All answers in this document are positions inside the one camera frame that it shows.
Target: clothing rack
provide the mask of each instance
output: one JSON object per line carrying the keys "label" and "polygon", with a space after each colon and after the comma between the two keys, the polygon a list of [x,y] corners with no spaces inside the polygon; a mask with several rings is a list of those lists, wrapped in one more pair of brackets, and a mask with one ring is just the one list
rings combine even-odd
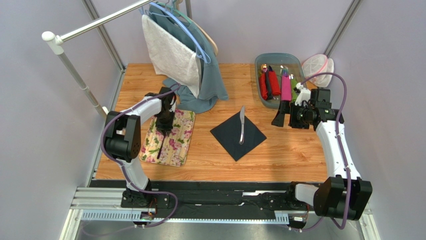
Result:
{"label": "clothing rack", "polygon": [[[83,90],[86,97],[89,99],[93,107],[96,109],[96,111],[104,118],[107,118],[107,112],[108,110],[106,107],[102,107],[99,104],[99,101],[96,99],[96,97],[93,95],[92,91],[89,89],[85,81],[80,76],[79,72],[76,70],[74,65],[71,63],[70,59],[67,57],[67,55],[64,52],[64,49],[61,47],[64,42],[69,41],[73,38],[76,38],[92,29],[95,29],[99,26],[102,26],[109,21],[112,21],[118,17],[121,17],[133,10],[136,10],[146,4],[149,4],[153,2],[154,0],[140,0],[138,2],[135,2],[121,10],[118,10],[108,16],[100,17],[98,19],[93,20],[92,22],[79,27],[75,30],[72,30],[68,33],[65,33],[63,35],[55,35],[51,31],[45,31],[41,35],[43,40],[49,45],[49,47],[52,49],[53,53],[59,57],[59,59],[62,61],[62,63],[65,65],[66,69],[68,69],[69,73],[72,75],[74,80],[77,82],[77,84],[80,86],[81,90]],[[191,17],[191,0],[185,0],[186,4],[186,11],[188,13],[188,17]]]}

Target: white towel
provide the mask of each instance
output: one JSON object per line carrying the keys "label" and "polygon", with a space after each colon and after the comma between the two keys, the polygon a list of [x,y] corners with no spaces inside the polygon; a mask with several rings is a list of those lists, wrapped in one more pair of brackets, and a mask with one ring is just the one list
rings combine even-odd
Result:
{"label": "white towel", "polygon": [[142,15],[142,28],[155,73],[166,75],[188,86],[192,94],[198,98],[201,63],[197,54],[147,15]]}

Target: wooden table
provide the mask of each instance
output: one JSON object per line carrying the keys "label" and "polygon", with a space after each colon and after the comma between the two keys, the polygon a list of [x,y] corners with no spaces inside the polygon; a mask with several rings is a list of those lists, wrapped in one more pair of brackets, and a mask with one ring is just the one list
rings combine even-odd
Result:
{"label": "wooden table", "polygon": [[[185,165],[164,166],[141,162],[151,180],[175,181],[240,181],[240,182],[323,182],[327,170],[323,149],[311,128],[292,129],[271,125],[277,110],[262,105],[256,87],[252,64],[221,64],[228,101],[219,100],[208,112],[197,114]],[[147,93],[157,93],[166,77],[156,75],[151,64],[129,64],[116,111],[122,111],[142,100]],[[239,112],[245,105],[245,115],[266,135],[267,139],[234,161],[210,130]],[[145,137],[149,122],[141,127]],[[118,165],[102,155],[97,179],[124,179]]]}

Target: white wall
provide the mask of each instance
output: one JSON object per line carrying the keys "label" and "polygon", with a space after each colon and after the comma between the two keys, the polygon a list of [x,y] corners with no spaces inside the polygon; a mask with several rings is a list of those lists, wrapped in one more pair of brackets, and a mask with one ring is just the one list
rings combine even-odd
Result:
{"label": "white wall", "polygon": [[[93,0],[101,16],[135,1]],[[193,19],[216,42],[220,63],[254,63],[258,55],[271,52],[293,54],[304,61],[322,53],[350,3],[351,0],[191,0]],[[139,11],[107,23],[106,28],[126,65],[150,62]]]}
{"label": "white wall", "polygon": [[[426,1],[364,1],[331,57],[346,139],[383,240],[425,239]],[[342,87],[334,79],[333,102]]]}
{"label": "white wall", "polygon": [[[103,121],[41,34],[90,18],[79,0],[9,0],[0,9],[0,238],[56,240],[89,176]],[[110,105],[119,71],[96,30],[64,49]]]}

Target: green hanger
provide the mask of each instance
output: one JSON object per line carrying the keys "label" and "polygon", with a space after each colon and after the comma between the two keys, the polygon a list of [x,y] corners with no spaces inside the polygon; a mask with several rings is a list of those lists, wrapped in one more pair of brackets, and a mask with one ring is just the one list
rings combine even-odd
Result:
{"label": "green hanger", "polygon": [[[158,5],[166,7],[168,9],[172,9],[172,7],[168,6],[167,4],[165,4],[164,2],[157,2]],[[185,19],[188,23],[193,23],[193,21],[191,20],[191,18],[189,18],[187,15],[183,14],[181,11],[173,9],[173,12],[179,14],[179,16],[177,17],[182,17],[183,19]]]}

